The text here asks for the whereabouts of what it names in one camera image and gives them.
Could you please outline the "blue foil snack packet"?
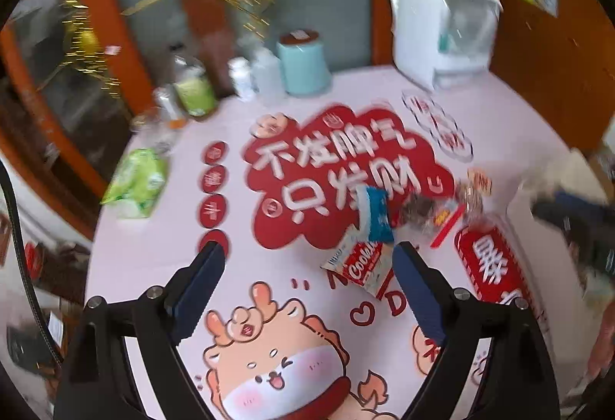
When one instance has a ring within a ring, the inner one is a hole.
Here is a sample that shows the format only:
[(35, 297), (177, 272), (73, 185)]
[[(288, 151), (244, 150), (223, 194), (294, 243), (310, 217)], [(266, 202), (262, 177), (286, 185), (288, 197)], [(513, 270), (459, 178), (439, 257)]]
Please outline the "blue foil snack packet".
[(394, 235), (388, 215), (388, 194), (381, 188), (357, 186), (356, 207), (359, 211), (357, 237), (361, 242), (393, 243)]

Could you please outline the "dark snack red strip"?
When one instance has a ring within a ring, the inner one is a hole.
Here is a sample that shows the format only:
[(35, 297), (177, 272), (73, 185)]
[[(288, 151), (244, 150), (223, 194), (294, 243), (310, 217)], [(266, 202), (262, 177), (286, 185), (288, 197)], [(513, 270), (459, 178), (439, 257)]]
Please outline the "dark snack red strip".
[(462, 218), (464, 207), (454, 198), (432, 198), (411, 192), (401, 206), (399, 223), (419, 232), (429, 247), (439, 248)]

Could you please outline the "clear nut snack packet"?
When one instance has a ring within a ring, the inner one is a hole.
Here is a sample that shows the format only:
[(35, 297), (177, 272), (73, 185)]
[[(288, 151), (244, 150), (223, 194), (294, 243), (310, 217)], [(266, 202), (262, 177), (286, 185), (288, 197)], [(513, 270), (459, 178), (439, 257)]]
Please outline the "clear nut snack packet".
[(454, 197), (462, 209), (462, 216), (466, 223), (479, 220), (482, 217), (484, 212), (483, 197), (471, 182), (456, 182)]

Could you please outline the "small silver capped jar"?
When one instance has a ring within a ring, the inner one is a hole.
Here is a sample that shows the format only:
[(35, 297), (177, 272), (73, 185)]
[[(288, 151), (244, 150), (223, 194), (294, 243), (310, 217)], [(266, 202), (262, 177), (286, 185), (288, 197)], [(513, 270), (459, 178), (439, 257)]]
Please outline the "small silver capped jar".
[(170, 129), (183, 129), (188, 121), (179, 108), (173, 92), (168, 86), (157, 87), (153, 91), (153, 98), (161, 112), (161, 117)]

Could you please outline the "light blue cylindrical canister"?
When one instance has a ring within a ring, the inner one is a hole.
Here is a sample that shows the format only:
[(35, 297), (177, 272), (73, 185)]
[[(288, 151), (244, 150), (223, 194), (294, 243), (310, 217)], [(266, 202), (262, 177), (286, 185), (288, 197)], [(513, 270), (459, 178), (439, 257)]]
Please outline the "light blue cylindrical canister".
[(316, 96), (331, 86), (331, 72), (318, 32), (296, 29), (281, 35), (277, 41), (277, 56), (281, 60), (288, 94)]

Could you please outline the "white squeeze wash bottle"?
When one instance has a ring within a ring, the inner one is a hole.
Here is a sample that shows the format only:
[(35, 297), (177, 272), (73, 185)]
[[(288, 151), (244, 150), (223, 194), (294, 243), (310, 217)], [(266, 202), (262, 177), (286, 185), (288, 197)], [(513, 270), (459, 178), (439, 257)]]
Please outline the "white squeeze wash bottle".
[(286, 96), (281, 60), (269, 48), (259, 46), (253, 53), (251, 72), (264, 104), (275, 105)]

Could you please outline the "orange wooden cabinet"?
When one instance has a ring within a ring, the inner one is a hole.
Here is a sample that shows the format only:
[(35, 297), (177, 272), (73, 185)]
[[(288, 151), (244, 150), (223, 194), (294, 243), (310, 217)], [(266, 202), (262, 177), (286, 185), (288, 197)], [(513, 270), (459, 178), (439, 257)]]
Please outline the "orange wooden cabinet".
[(491, 70), (591, 154), (614, 115), (614, 0), (501, 0)]

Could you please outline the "clear bottle green label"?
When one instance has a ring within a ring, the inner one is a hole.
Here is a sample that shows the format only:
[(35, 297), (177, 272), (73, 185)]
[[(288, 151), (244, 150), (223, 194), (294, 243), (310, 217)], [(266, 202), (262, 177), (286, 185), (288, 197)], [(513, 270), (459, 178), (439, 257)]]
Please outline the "clear bottle green label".
[(218, 101), (204, 65), (181, 42), (169, 46), (171, 80), (184, 111), (195, 119), (205, 119)]

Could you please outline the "green tissue pack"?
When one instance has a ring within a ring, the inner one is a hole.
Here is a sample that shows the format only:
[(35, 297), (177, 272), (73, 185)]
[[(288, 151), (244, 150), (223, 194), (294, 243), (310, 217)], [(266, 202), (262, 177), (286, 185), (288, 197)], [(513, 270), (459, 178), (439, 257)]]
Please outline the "green tissue pack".
[(151, 216), (168, 178), (168, 161), (152, 148), (136, 148), (121, 157), (100, 201), (118, 218)]

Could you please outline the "white plastic storage bin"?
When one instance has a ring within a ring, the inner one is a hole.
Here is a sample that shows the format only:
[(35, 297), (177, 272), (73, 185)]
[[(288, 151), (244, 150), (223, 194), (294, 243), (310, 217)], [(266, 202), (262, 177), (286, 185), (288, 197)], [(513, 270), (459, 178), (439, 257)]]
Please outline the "white plastic storage bin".
[(548, 254), (566, 248), (585, 295), (614, 293), (614, 204), (576, 148), (527, 173), (507, 207), (507, 218), (525, 257), (542, 229), (560, 239)]

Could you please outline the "clear glass cup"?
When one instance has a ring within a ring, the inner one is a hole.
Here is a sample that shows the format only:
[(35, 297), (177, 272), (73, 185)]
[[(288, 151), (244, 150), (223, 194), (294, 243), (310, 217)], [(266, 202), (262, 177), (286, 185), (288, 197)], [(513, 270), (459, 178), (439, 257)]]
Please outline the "clear glass cup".
[(179, 129), (169, 125), (169, 120), (159, 108), (136, 115), (130, 122), (130, 129), (138, 147), (150, 148), (160, 156), (171, 153), (179, 135)]

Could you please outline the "white cosmetic organizer box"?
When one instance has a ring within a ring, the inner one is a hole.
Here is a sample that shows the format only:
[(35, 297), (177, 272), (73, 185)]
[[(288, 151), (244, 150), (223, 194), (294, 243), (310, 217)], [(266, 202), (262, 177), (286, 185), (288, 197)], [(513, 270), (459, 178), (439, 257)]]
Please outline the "white cosmetic organizer box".
[(499, 0), (390, 0), (393, 61), (421, 88), (447, 88), (491, 63)]

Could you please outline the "pink printed table mat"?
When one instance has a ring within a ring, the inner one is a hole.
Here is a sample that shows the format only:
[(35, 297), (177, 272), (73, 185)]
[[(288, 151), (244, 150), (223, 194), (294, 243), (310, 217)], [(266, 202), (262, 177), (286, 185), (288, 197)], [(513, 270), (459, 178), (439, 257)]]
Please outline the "pink printed table mat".
[(223, 276), (179, 355), (217, 419), (303, 415), (344, 383), (341, 419), (400, 417), (438, 356), (394, 277), (381, 300), (321, 268), (359, 219), (353, 191), (449, 198), (474, 176), (488, 189), (487, 227), (459, 220), (436, 249), (408, 226), (400, 241), (452, 286), (539, 317), (561, 392), (582, 376), (600, 310), (585, 301), (566, 248), (546, 229), (527, 259), (507, 218), (525, 175), (570, 150), (491, 73), (436, 93), (391, 67), (341, 73), (331, 90), (275, 106), (224, 101), (183, 129), (150, 217), (100, 215), (89, 295), (109, 302), (164, 285), (209, 240)]

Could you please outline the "small white pill bottle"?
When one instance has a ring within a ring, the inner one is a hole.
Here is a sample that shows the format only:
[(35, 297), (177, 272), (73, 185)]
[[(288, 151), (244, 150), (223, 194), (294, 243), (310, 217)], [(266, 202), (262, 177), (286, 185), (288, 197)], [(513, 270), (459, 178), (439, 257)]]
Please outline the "small white pill bottle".
[(228, 61), (228, 74), (233, 89), (242, 101), (252, 101), (255, 97), (251, 66), (244, 57), (235, 57)]

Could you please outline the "red cookie snack packet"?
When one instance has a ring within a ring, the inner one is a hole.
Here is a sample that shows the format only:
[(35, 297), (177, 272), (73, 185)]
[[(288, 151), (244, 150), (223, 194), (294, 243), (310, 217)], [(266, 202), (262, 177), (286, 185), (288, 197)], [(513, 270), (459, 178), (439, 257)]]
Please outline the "red cookie snack packet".
[(381, 300), (393, 277), (391, 244), (362, 241), (349, 227), (332, 256), (321, 265)]

